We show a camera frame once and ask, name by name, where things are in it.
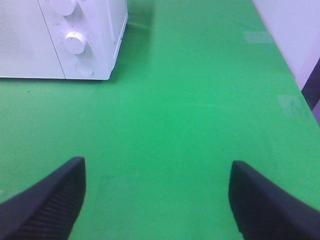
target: microwave door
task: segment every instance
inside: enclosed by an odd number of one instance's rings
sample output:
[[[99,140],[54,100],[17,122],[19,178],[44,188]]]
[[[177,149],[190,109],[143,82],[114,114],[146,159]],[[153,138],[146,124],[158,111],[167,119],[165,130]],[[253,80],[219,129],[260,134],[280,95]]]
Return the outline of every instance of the microwave door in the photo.
[[[37,0],[0,1],[0,77],[65,79]]]

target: microwave button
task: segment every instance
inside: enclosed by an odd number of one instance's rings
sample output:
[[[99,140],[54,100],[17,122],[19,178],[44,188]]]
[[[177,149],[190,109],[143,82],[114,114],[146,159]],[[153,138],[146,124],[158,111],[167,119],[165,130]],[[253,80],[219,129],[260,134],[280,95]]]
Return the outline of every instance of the microwave button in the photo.
[[[75,69],[82,76],[94,75],[94,67],[87,61],[78,61],[75,65]]]
[[[60,15],[71,15],[78,4],[77,0],[50,0],[50,6]]]
[[[86,48],[87,40],[80,32],[71,31],[66,35],[63,44],[70,53],[81,54]]]

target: control panel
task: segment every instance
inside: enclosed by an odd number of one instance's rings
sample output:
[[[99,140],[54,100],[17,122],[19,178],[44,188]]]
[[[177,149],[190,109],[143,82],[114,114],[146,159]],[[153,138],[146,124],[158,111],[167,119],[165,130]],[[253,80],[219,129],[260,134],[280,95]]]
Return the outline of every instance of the control panel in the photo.
[[[66,79],[106,80],[128,20],[126,0],[38,0]]]

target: green table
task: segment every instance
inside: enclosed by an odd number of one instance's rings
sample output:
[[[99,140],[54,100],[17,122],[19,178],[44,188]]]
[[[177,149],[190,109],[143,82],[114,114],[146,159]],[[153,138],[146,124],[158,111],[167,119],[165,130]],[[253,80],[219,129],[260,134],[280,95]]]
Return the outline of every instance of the green table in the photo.
[[[319,127],[251,1],[128,5],[109,81],[0,81],[0,202],[85,156],[71,240],[241,239],[233,160],[320,209]]]

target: wall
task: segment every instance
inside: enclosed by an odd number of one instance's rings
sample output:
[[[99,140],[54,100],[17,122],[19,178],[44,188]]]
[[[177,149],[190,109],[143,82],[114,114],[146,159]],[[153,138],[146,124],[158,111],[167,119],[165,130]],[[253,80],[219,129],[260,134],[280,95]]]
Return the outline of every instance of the wall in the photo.
[[[252,0],[300,89],[320,57],[319,0]]]

